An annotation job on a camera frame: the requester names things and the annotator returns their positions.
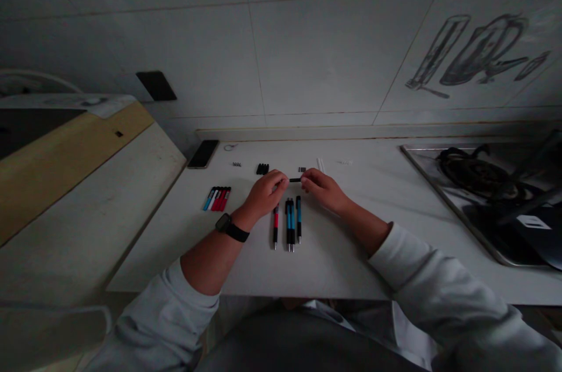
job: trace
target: white cable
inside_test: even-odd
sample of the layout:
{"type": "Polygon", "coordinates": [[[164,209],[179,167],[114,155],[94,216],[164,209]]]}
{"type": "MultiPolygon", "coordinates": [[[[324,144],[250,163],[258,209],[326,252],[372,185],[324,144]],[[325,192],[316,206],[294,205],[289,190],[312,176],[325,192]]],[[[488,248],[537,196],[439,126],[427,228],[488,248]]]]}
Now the white cable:
{"type": "Polygon", "coordinates": [[[68,88],[77,94],[84,94],[84,92],[73,83],[70,83],[58,76],[51,75],[49,73],[43,73],[36,70],[26,70],[26,69],[0,69],[0,76],[10,76],[10,75],[27,75],[27,76],[35,76],[44,79],[49,79],[53,82],[61,84],[65,88],[68,88]]]}

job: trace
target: watch face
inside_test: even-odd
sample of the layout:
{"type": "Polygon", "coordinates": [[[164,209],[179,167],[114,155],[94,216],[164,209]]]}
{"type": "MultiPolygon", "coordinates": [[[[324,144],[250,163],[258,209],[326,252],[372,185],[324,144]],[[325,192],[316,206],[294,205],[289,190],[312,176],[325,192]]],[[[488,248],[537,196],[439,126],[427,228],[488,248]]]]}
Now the watch face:
{"type": "Polygon", "coordinates": [[[217,231],[224,233],[230,222],[231,222],[230,215],[224,214],[222,217],[218,219],[217,223],[215,224],[215,228],[217,229],[217,231]]]}

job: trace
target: white sleeve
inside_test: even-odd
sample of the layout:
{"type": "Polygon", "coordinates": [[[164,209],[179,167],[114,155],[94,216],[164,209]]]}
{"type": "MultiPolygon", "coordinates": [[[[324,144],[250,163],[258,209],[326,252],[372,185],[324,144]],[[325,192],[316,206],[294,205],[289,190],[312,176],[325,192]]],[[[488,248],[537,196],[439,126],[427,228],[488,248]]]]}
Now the white sleeve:
{"type": "Polygon", "coordinates": [[[382,275],[408,319],[444,351],[435,371],[562,370],[562,351],[521,313],[446,257],[394,224],[369,263],[382,275]]]}
{"type": "Polygon", "coordinates": [[[127,306],[86,371],[192,370],[218,297],[191,287],[177,260],[127,306]]]}

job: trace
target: white countertop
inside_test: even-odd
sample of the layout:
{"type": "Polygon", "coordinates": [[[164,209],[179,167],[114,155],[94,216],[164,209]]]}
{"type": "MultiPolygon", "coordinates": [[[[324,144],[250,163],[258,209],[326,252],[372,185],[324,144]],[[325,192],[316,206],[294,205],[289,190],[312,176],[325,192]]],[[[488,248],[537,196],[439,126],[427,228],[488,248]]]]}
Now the white countertop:
{"type": "MultiPolygon", "coordinates": [[[[223,150],[222,142],[207,169],[184,170],[107,290],[141,291],[151,277],[209,233],[222,215],[202,211],[213,186],[232,187],[225,210],[232,212],[259,178],[255,174],[259,163],[268,163],[270,169],[277,168],[295,178],[300,176],[298,167],[317,167],[316,159],[321,157],[327,174],[351,199],[457,257],[509,303],[562,305],[562,273],[498,264],[399,149],[399,145],[418,142],[466,141],[427,138],[241,142],[231,152],[223,150]],[[353,164],[338,163],[348,160],[353,164]],[[233,161],[241,162],[242,167],[232,166],[233,161]]],[[[289,185],[280,204],[280,243],[276,251],[272,250],[272,217],[262,218],[252,230],[223,294],[389,297],[386,285],[365,262],[365,253],[344,225],[304,194],[299,183],[289,185]],[[302,195],[303,243],[296,245],[295,253],[289,253],[284,245],[283,202],[298,194],[302,195]]]]}

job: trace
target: black switch plate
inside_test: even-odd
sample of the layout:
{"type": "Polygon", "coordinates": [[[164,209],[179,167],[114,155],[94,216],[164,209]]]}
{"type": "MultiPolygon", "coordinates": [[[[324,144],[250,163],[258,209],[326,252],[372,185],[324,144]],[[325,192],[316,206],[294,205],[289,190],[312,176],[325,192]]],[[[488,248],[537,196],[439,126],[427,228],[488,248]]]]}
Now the black switch plate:
{"type": "Polygon", "coordinates": [[[172,87],[161,71],[137,72],[136,76],[155,101],[177,100],[172,87]]]}

